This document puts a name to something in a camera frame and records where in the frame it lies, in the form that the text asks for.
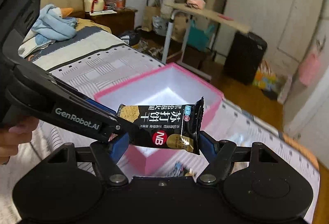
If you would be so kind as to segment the person's left hand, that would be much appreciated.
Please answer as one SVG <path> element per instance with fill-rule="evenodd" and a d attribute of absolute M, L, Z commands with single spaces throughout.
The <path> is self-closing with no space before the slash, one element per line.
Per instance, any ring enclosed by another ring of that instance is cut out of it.
<path fill-rule="evenodd" d="M 21 144 L 32 140 L 32 132 L 37 128 L 39 119 L 27 117 L 10 128 L 1 128 L 0 134 L 0 158 L 1 165 L 7 164 L 12 156 L 18 154 Z"/>

